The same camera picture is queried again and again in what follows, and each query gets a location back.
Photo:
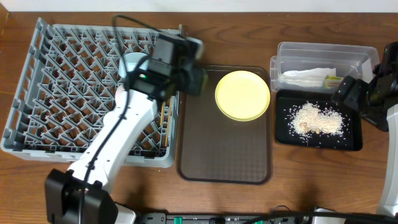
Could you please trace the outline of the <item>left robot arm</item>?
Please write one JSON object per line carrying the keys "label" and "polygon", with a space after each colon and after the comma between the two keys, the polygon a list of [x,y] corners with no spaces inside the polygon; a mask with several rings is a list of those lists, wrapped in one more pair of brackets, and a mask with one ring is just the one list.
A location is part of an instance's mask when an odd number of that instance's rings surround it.
{"label": "left robot arm", "polygon": [[125,80],[115,108],[79,160],[67,171],[50,171],[45,186],[49,223],[134,223],[136,212],[116,203],[111,192],[119,170],[144,128],[154,120],[158,105],[178,91],[198,96],[207,82],[197,66],[203,42],[161,32],[152,54],[132,70],[120,58]]}

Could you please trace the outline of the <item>pink shallow bowl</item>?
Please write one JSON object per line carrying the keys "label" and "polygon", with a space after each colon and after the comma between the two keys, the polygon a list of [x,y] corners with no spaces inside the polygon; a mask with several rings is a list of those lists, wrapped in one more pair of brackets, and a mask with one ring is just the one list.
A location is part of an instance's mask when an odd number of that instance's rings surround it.
{"label": "pink shallow bowl", "polygon": [[120,85],[115,92],[115,103],[117,108],[122,108],[126,104],[127,91]]}

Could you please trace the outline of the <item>white napkin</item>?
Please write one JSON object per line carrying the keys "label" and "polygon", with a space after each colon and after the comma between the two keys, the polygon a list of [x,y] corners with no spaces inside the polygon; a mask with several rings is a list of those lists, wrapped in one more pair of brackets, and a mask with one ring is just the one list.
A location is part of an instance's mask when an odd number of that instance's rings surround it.
{"label": "white napkin", "polygon": [[309,70],[290,70],[279,76],[279,81],[301,87],[321,87],[328,77],[336,77],[335,68],[313,68]]}

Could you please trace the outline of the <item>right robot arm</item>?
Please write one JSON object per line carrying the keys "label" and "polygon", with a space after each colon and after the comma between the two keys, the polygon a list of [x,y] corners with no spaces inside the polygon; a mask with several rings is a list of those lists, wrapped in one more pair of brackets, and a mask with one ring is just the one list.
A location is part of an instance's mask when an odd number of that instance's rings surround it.
{"label": "right robot arm", "polygon": [[369,82],[346,77],[331,97],[358,112],[367,122],[389,133],[386,178],[377,213],[397,217],[397,42],[384,48],[382,62]]}

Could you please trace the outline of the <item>yellow round plate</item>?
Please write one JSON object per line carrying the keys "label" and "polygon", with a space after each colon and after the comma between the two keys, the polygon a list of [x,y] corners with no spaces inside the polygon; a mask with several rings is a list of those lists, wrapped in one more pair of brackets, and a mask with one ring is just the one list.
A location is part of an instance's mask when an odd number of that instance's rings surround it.
{"label": "yellow round plate", "polygon": [[223,76],[215,88],[219,110],[236,121],[252,121],[262,116],[271,103],[266,81],[259,75],[238,70]]}

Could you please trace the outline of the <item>green yellow snack wrapper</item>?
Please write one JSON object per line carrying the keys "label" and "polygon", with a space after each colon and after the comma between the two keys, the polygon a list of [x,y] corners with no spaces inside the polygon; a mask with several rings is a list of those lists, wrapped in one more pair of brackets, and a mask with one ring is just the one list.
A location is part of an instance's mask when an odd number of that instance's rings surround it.
{"label": "green yellow snack wrapper", "polygon": [[343,80],[343,77],[334,77],[334,76],[328,75],[323,80],[322,86],[324,89],[337,88],[340,85],[342,80]]}

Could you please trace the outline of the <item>light blue bowl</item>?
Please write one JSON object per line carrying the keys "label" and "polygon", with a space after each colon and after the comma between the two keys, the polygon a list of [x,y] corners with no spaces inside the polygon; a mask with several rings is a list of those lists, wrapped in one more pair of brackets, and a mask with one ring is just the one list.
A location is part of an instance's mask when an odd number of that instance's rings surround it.
{"label": "light blue bowl", "polygon": [[119,61],[118,75],[121,78],[125,78],[127,72],[131,72],[135,69],[136,65],[140,61],[141,58],[147,56],[147,54],[140,52],[133,52],[126,54]]}

